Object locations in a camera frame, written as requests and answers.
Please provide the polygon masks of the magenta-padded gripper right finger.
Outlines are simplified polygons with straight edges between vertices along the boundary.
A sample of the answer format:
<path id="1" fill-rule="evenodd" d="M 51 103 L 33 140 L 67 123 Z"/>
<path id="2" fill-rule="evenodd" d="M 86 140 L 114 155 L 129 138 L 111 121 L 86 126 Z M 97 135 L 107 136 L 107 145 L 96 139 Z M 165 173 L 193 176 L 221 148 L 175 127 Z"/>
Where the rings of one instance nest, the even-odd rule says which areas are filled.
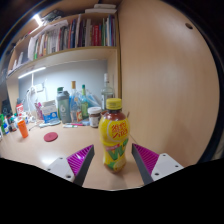
<path id="1" fill-rule="evenodd" d="M 137 144 L 132 144 L 132 155 L 145 185 L 183 169 L 167 153 L 157 154 Z"/>

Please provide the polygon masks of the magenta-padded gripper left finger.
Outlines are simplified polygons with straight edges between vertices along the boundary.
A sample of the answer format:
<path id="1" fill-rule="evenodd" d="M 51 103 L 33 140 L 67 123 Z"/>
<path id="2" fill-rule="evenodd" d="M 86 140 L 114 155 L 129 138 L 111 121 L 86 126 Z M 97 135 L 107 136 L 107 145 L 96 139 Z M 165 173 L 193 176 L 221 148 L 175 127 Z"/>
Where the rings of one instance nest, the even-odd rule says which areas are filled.
<path id="1" fill-rule="evenodd" d="M 57 158 L 46 170 L 78 186 L 82 186 L 94 157 L 94 146 L 89 145 L 74 154 Z"/>

